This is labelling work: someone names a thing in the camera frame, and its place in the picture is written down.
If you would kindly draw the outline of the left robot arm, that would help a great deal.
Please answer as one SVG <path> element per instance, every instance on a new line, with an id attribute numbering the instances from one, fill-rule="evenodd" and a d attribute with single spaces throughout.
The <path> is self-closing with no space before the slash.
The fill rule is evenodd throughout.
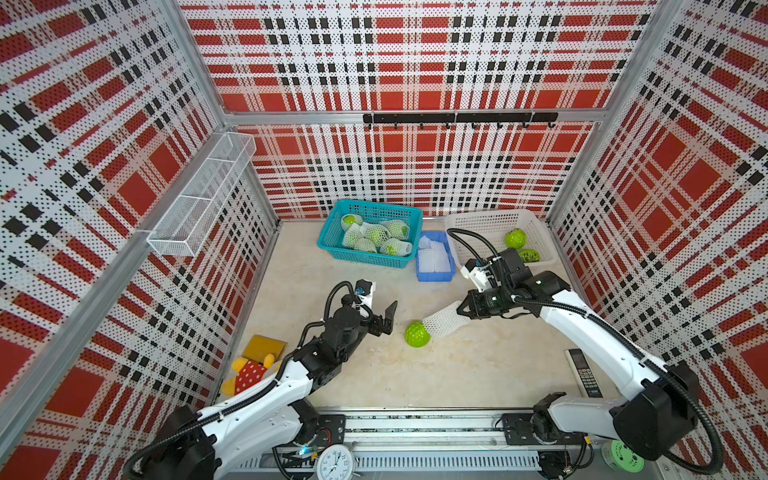
<path id="1" fill-rule="evenodd" d="M 360 300 L 321 322 L 322 333 L 288 354 L 259 383 L 198 412 L 176 411 L 155 440 L 123 466 L 128 479 L 222 479 L 259 453 L 313 437 L 307 398 L 336 377 L 363 339 L 389 335 L 397 310 L 377 315 Z"/>

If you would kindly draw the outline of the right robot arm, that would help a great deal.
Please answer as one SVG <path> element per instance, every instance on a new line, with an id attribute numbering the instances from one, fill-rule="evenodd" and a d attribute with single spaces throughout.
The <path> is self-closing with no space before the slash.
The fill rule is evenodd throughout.
<path id="1" fill-rule="evenodd" d="M 618 400 L 580 398 L 555 392 L 539 401 L 531 418 L 541 444 L 554 444 L 576 432 L 622 441 L 646 460 L 666 457 L 692 473 L 713 475 L 724 464 L 721 437 L 699 403 L 698 377 L 684 365 L 671 366 L 640 348 L 601 319 L 559 276 L 493 274 L 488 268 L 462 268 L 474 287 L 457 312 L 469 319 L 502 316 L 518 308 L 554 327 L 593 360 L 614 383 Z M 709 439 L 711 458 L 693 464 L 672 448 L 697 427 Z"/>

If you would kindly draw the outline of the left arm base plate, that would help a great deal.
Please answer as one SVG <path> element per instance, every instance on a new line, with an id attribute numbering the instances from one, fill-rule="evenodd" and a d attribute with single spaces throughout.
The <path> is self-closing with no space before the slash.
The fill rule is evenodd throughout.
<path id="1" fill-rule="evenodd" d="M 345 439 L 346 420 L 343 414 L 321 414 L 316 420 L 304 424 L 297 436 L 284 444 L 283 448 L 325 448 L 342 444 Z"/>

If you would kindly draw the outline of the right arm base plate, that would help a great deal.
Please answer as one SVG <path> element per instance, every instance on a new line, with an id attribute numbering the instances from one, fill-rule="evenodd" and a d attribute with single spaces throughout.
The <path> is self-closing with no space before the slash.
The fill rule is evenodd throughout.
<path id="1" fill-rule="evenodd" d="M 501 416 L 501 430 L 508 446 L 580 446 L 583 435 L 562 432 L 544 414 L 513 412 Z"/>

